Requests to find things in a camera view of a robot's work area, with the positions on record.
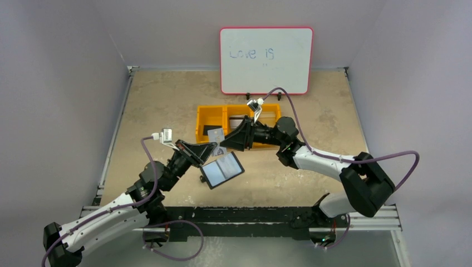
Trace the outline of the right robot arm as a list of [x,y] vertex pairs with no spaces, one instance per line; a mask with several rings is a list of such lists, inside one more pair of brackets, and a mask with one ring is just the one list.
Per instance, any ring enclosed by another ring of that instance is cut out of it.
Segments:
[[249,150],[254,143],[278,146],[276,155],[284,166],[314,171],[339,181],[343,192],[327,193],[314,205],[312,218],[319,226],[349,212],[374,217],[394,193],[395,185],[378,163],[369,162],[372,156],[362,152],[348,156],[346,162],[341,155],[322,157],[319,151],[300,141],[298,133],[290,117],[281,117],[274,127],[269,127],[246,116],[220,145],[237,151]]

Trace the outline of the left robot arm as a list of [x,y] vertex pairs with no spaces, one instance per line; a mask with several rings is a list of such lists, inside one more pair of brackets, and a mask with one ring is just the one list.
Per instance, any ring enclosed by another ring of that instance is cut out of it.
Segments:
[[107,243],[135,228],[158,228],[172,224],[187,224],[193,227],[201,241],[201,228],[188,220],[169,220],[163,205],[164,192],[170,191],[186,171],[201,167],[207,161],[217,143],[189,144],[183,140],[169,143],[173,155],[167,164],[153,160],[145,145],[141,145],[149,163],[139,179],[124,193],[93,213],[68,224],[52,222],[43,231],[45,254],[41,266],[78,266],[83,252]]

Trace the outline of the black leather card holder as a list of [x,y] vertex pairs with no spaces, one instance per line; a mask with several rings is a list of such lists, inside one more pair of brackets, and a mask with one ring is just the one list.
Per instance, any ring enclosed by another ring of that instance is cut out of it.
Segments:
[[234,152],[221,156],[199,169],[200,182],[207,184],[211,190],[245,172]]

